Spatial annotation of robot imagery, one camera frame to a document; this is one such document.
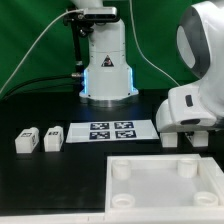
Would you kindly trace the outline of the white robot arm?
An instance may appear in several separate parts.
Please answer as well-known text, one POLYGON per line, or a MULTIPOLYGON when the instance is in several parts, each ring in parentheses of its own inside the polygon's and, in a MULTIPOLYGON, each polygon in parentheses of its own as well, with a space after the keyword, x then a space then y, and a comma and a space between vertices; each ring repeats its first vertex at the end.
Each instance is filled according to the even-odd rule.
POLYGON ((161 133, 224 129, 224 0, 205 0, 186 9, 176 45, 198 78, 172 88, 156 114, 161 133))

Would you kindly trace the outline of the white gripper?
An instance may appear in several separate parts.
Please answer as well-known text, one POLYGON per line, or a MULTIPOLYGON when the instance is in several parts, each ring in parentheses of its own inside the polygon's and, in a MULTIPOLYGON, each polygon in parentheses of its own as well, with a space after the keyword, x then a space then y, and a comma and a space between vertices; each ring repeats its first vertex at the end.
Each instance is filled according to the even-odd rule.
POLYGON ((199 95, 199 82, 172 88, 156 113, 160 133, 224 129, 224 117, 208 109, 199 95))

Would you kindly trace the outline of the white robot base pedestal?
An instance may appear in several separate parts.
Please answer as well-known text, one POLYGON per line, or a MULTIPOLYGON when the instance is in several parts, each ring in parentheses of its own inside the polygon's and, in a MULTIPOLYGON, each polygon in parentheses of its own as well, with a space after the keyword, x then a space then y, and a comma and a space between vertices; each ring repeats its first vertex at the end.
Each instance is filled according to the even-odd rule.
MULTIPOLYGON (((85 10, 104 6, 103 0, 77 0, 77 7, 85 10)), ((125 24, 121 19, 94 21, 89 35, 89 56, 84 87, 79 93, 83 103, 112 107, 138 95, 132 68, 126 62, 125 24)))

